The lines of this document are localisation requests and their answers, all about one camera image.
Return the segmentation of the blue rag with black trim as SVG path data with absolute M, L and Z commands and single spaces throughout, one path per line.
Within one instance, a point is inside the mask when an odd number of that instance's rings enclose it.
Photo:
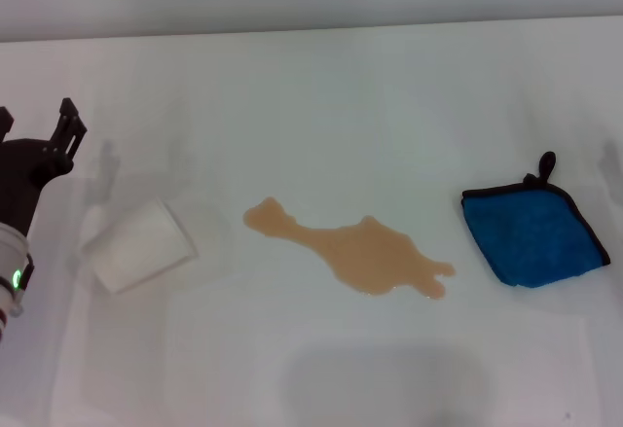
M 464 221 L 507 286 L 538 288 L 611 264 L 572 197 L 549 182 L 556 160 L 546 152 L 520 183 L 461 194 Z

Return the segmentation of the white paper cup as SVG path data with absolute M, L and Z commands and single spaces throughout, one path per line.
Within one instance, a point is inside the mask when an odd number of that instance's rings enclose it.
M 191 237 L 158 197 L 105 227 L 82 252 L 86 270 L 113 295 L 198 257 Z

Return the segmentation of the brown water stain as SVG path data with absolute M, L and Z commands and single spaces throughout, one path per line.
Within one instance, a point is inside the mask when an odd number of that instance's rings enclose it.
M 267 197 L 244 213 L 243 222 L 266 237 L 313 251 L 340 281 L 368 295 L 410 286 L 427 298 L 440 300 L 446 288 L 438 278 L 456 274 L 451 264 L 429 259 L 409 235 L 372 216 L 335 229 L 309 228 L 287 214 L 275 198 Z

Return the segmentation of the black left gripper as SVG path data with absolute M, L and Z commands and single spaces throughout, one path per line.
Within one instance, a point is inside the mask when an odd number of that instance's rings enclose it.
M 59 119 L 49 141 L 4 141 L 14 123 L 0 106 L 0 223 L 27 236 L 40 195 L 54 178 L 68 174 L 87 133 L 69 97 L 61 101 Z

